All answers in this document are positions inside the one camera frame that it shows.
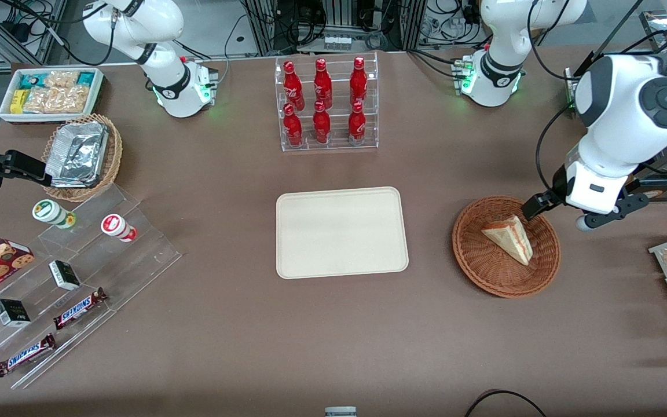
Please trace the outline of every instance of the brown tabletop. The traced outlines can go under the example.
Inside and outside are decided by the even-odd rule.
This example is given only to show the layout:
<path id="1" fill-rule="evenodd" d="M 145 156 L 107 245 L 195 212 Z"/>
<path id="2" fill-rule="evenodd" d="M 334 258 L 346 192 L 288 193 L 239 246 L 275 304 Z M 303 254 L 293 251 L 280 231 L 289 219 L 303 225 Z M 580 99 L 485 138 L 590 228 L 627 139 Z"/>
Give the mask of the brown tabletop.
<path id="1" fill-rule="evenodd" d="M 556 71 L 587 52 L 542 51 Z M 124 141 L 117 182 L 185 256 L 32 386 L 0 380 L 0 416 L 454 416 L 490 388 L 548 415 L 667 415 L 667 288 L 647 253 L 667 241 L 667 203 L 591 234 L 575 229 L 578 210 L 550 212 L 556 280 L 531 298 L 491 296 L 457 266 L 453 222 L 477 198 L 542 189 L 534 146 L 563 84 L 529 58 L 516 95 L 481 108 L 405 53 L 379 59 L 379 149 L 317 155 L 280 150 L 273 59 L 234 61 L 217 105 L 189 119 L 156 105 L 138 66 L 104 67 L 100 113 Z M 0 151 L 40 155 L 52 131 L 3 123 Z M 545 171 L 584 131 L 556 123 Z M 278 196 L 384 185 L 402 196 L 404 272 L 277 276 Z M 5 181 L 0 237 L 41 232 L 30 207 L 42 197 Z M 532 415 L 519 400 L 486 403 L 474 415 Z"/>

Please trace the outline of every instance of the white plastic tray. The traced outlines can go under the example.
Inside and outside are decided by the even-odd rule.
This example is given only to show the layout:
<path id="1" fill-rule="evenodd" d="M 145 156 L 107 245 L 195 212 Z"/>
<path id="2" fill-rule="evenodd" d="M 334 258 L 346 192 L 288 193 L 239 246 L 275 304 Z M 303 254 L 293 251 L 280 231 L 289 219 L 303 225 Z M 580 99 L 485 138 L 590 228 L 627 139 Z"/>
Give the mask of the white plastic tray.
<path id="1" fill-rule="evenodd" d="M 84 111 L 82 113 L 59 113 L 59 114 L 12 114 L 10 113 L 10 104 L 12 103 L 12 97 L 15 90 L 19 87 L 19 84 L 22 80 L 22 76 L 29 74 L 42 74 L 50 71 L 79 71 L 82 73 L 94 73 L 94 79 L 92 80 L 92 85 L 89 87 L 89 96 L 87 97 L 87 103 L 84 105 Z M 7 87 L 7 93 L 5 98 L 2 100 L 2 105 L 0 105 L 0 118 L 6 122 L 10 123 L 47 123 L 47 122 L 64 122 L 66 120 L 76 119 L 79 116 L 85 116 L 87 114 L 92 114 L 94 106 L 97 102 L 97 97 L 100 95 L 100 87 L 102 79 L 104 78 L 102 72 L 93 67 L 58 67 L 58 68 L 29 68 L 29 69 L 17 69 L 17 71 L 12 74 L 12 79 L 10 80 L 9 87 Z"/>
<path id="2" fill-rule="evenodd" d="M 286 280 L 400 272 L 408 248 L 393 187 L 277 199 L 277 274 Z"/>

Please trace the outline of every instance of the clear acrylic bottle rack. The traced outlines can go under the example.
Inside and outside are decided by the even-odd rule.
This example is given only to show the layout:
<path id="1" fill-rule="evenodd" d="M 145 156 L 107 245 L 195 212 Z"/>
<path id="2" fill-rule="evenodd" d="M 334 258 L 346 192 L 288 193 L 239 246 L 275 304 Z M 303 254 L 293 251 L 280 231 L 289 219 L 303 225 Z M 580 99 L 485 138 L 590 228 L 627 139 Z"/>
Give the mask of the clear acrylic bottle rack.
<path id="1" fill-rule="evenodd" d="M 367 100 L 362 109 L 367 118 L 365 124 L 365 140 L 362 145 L 352 146 L 349 143 L 349 115 L 351 114 L 351 103 L 349 102 L 349 78 L 354 69 L 354 58 L 362 56 L 365 59 L 365 72 L 367 73 Z M 328 109 L 331 117 L 331 140 L 322 145 L 315 138 L 313 130 L 313 114 L 315 114 L 314 103 L 316 93 L 313 89 L 313 79 L 316 76 L 316 59 L 321 56 L 296 55 L 277 58 L 275 61 L 274 86 L 277 97 L 277 117 L 280 120 L 280 143 L 283 151 L 329 151 L 329 150 L 352 150 L 361 148 L 377 148 L 379 145 L 379 95 L 378 95 L 378 56 L 376 53 L 342 53 L 325 55 L 326 67 L 331 74 L 333 86 L 333 107 Z M 305 99 L 305 108 L 297 112 L 302 122 L 302 146 L 293 148 L 289 145 L 285 126 L 283 125 L 283 105 L 287 102 L 285 95 L 285 61 L 295 64 L 295 72 L 302 82 L 302 97 Z"/>
<path id="2" fill-rule="evenodd" d="M 135 240 L 125 243 L 101 231 L 101 220 L 112 213 L 138 230 Z M 48 333 L 53 333 L 57 346 L 1 378 L 12 389 L 30 385 L 181 257 L 143 216 L 138 201 L 117 185 L 84 201 L 74 214 L 74 227 L 61 230 L 53 225 L 30 242 L 35 260 L 0 285 L 0 298 L 21 301 L 31 320 L 20 329 L 0 322 L 0 361 L 38 343 Z M 81 287 L 67 291 L 56 285 L 48 268 L 54 259 L 71 264 Z M 56 331 L 53 318 L 100 287 L 109 298 Z"/>

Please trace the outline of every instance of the wicker basket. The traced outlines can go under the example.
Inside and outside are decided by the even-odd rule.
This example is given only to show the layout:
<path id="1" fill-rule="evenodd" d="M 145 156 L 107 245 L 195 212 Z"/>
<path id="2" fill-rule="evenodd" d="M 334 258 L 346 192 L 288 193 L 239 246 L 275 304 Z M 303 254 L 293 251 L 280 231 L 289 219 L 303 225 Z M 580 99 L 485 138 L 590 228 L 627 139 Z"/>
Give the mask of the wicker basket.
<path id="1" fill-rule="evenodd" d="M 455 222 L 452 248 L 463 272 L 478 287 L 504 298 L 534 295 L 544 290 L 558 274 L 560 245 L 550 222 L 538 216 L 526 222 L 522 202 L 516 198 L 493 196 L 473 201 Z M 524 224 L 534 255 L 529 266 L 511 258 L 502 248 L 482 234 L 488 222 L 513 215 Z"/>
<path id="2" fill-rule="evenodd" d="M 82 201 L 87 200 L 87 198 L 99 193 L 104 187 L 114 182 L 117 177 L 117 171 L 120 169 L 120 158 L 122 157 L 122 138 L 120 137 L 120 132 L 117 131 L 113 122 L 100 114 L 81 116 L 77 119 L 69 120 L 64 123 L 64 125 L 86 122 L 101 122 L 104 126 L 109 128 L 109 137 L 107 149 L 104 150 L 104 162 L 102 164 L 100 183 L 94 188 L 43 187 L 50 197 L 58 198 L 59 200 L 68 200 L 74 203 L 81 203 Z M 42 158 L 40 158 L 43 162 L 47 161 L 48 155 L 50 155 L 50 147 L 53 145 L 56 132 L 58 132 L 58 129 L 50 135 L 50 140 L 48 140 L 48 144 L 45 145 L 45 151 L 43 152 Z"/>

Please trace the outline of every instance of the red bottle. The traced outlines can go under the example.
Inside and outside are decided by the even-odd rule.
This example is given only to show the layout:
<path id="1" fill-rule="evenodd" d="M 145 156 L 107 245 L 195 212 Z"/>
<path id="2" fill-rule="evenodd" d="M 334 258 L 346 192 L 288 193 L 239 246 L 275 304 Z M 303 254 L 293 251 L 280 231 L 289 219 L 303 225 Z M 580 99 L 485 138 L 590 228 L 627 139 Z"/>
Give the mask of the red bottle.
<path id="1" fill-rule="evenodd" d="M 325 145 L 331 140 L 331 117 L 326 113 L 323 100 L 316 102 L 316 113 L 313 114 L 313 127 L 316 129 L 316 140 Z"/>
<path id="2" fill-rule="evenodd" d="M 362 102 L 357 101 L 351 105 L 349 115 L 349 143 L 352 146 L 362 145 L 365 141 L 365 115 L 362 114 Z"/>
<path id="3" fill-rule="evenodd" d="M 326 60 L 316 59 L 316 78 L 313 79 L 313 86 L 316 88 L 316 100 L 323 101 L 328 110 L 334 105 L 334 90 L 331 87 L 331 74 L 326 70 Z"/>
<path id="4" fill-rule="evenodd" d="M 295 108 L 290 103 L 285 103 L 283 111 L 285 111 L 283 125 L 285 126 L 285 134 L 288 137 L 289 145 L 293 148 L 299 148 L 302 146 L 302 124 L 300 123 L 300 119 L 295 114 Z"/>
<path id="5" fill-rule="evenodd" d="M 354 58 L 354 71 L 349 79 L 350 98 L 349 101 L 354 105 L 355 102 L 364 102 L 367 98 L 367 74 L 365 73 L 365 59 L 361 56 Z"/>
<path id="6" fill-rule="evenodd" d="M 300 77 L 295 74 L 295 66 L 292 61 L 286 61 L 283 68 L 285 69 L 285 95 L 288 97 L 288 102 L 295 106 L 295 110 L 302 111 L 305 108 L 305 99 L 302 98 Z"/>

